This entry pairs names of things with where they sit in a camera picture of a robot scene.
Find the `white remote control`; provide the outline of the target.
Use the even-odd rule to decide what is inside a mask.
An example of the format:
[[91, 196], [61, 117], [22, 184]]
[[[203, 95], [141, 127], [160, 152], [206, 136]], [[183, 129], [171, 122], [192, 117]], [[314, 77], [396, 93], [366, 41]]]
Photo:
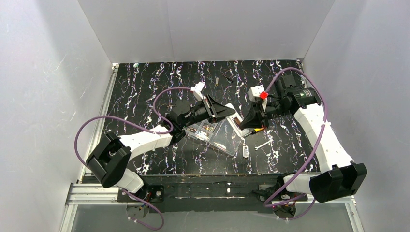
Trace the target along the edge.
[[239, 138], [243, 138], [247, 133], [249, 133], [249, 129], [240, 129], [239, 126], [243, 121], [243, 118], [241, 115], [236, 111], [234, 106], [231, 103], [228, 103], [225, 105], [228, 108], [233, 109], [234, 114], [231, 114], [229, 116], [226, 116], [225, 119], [228, 121], [229, 125], [233, 129], [233, 131], [236, 133], [236, 135]]

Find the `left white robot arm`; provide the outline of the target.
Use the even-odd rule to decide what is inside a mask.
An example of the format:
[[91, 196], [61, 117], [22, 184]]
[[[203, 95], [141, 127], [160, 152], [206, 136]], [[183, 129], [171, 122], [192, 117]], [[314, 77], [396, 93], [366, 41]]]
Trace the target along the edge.
[[133, 158], [176, 144], [186, 135], [185, 128], [188, 126], [203, 120], [218, 123], [235, 113], [233, 107], [218, 103], [210, 95], [195, 105], [187, 100], [177, 101], [166, 114], [165, 120], [149, 132], [123, 136], [107, 133], [87, 158], [86, 166], [104, 188], [116, 186], [136, 193], [145, 185], [145, 181], [128, 169], [128, 163]]

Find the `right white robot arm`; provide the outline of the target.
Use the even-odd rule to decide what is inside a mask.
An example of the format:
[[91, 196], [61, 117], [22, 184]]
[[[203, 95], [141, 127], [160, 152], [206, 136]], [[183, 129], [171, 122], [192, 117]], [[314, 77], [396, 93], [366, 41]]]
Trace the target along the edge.
[[291, 114], [313, 150], [298, 171], [278, 178], [275, 190], [260, 191], [265, 194], [264, 205], [274, 206], [274, 198], [292, 193], [311, 195], [320, 203], [355, 195], [367, 176], [367, 168], [356, 163], [342, 147], [318, 91], [298, 86], [292, 75], [280, 77], [275, 88], [277, 95], [269, 94], [263, 86], [248, 90], [252, 108], [239, 127], [266, 128], [269, 120]]

